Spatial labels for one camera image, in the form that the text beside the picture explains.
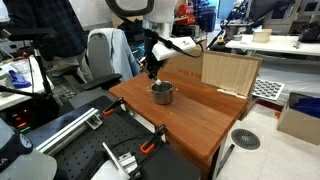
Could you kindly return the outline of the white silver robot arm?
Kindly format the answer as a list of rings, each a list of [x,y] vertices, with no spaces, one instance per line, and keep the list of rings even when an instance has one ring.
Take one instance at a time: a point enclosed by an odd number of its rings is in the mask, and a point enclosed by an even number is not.
[[[105,0],[111,11],[128,22],[128,17],[142,16],[145,59],[142,69],[150,79],[158,80],[157,72],[164,65],[152,53],[154,46],[171,36],[177,0]]]

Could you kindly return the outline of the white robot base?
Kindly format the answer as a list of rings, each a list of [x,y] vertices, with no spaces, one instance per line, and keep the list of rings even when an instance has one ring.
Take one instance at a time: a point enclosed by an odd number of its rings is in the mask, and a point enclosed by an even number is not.
[[[18,130],[0,120],[0,180],[53,180],[56,160],[36,150]]]

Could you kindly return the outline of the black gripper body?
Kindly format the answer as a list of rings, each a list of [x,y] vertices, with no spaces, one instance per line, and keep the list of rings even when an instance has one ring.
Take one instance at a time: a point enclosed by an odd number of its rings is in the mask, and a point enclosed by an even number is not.
[[[153,80],[157,80],[157,72],[162,66],[160,62],[157,61],[156,57],[152,53],[154,45],[158,42],[159,35],[149,29],[144,30],[144,48],[145,48],[145,67],[149,71],[148,77]]]

